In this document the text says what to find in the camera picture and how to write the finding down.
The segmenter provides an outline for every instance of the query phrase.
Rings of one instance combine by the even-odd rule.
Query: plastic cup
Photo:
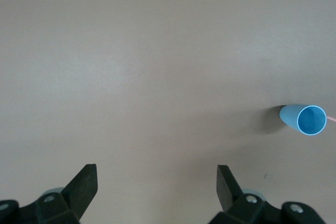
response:
[[[308,135],[319,134],[327,124],[325,111],[316,105],[287,105],[280,110],[280,118],[288,126]]]

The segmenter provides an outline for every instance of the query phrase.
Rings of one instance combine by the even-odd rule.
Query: silver bolt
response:
[[[54,196],[48,196],[48,197],[45,197],[44,202],[53,201],[54,199],[55,199]]]
[[[0,211],[5,210],[8,207],[9,207],[9,204],[2,204],[2,205],[0,205]]]
[[[300,206],[297,205],[297,204],[292,204],[292,205],[290,205],[290,209],[291,209],[293,212],[298,212],[299,214],[303,213],[303,209],[302,209],[302,207],[300,207]]]
[[[257,198],[254,197],[254,196],[252,196],[252,195],[247,196],[247,197],[246,197],[246,200],[247,200],[248,202],[250,202],[250,203],[257,203],[257,202],[258,202],[258,201],[257,201]]]

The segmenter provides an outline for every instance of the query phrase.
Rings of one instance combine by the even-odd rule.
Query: robotic claw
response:
[[[60,193],[48,193],[22,208],[15,200],[0,201],[0,224],[79,224],[97,190],[97,167],[86,165]],[[217,169],[217,194],[223,212],[209,224],[326,224],[305,204],[286,202],[280,210],[244,194],[226,165]]]

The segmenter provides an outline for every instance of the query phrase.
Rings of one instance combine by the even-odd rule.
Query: cup rim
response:
[[[323,112],[324,117],[325,117],[325,121],[324,121],[324,125],[323,125],[322,129],[321,129],[319,132],[316,132],[316,133],[314,133],[314,134],[308,134],[308,133],[302,131],[302,129],[301,129],[300,126],[299,126],[299,118],[300,118],[301,113],[302,113],[305,109],[310,108],[310,107],[315,107],[315,108],[320,109],[320,110]],[[324,130],[324,128],[325,128],[325,126],[326,126],[326,124],[327,124],[327,114],[325,113],[325,111],[324,111],[323,108],[321,108],[321,107],[319,107],[319,106],[317,106],[317,105],[308,105],[308,106],[304,107],[304,108],[300,111],[300,113],[298,114],[298,116],[297,116],[297,120],[296,120],[296,124],[297,124],[297,127],[298,127],[298,129],[299,129],[299,131],[300,131],[301,133],[303,133],[304,135],[307,135],[307,136],[314,136],[314,135],[317,135],[317,134],[321,133],[321,131]]]

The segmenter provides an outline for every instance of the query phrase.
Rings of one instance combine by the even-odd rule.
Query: cup opening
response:
[[[304,108],[298,118],[298,127],[306,135],[320,133],[327,123],[325,112],[317,106]]]

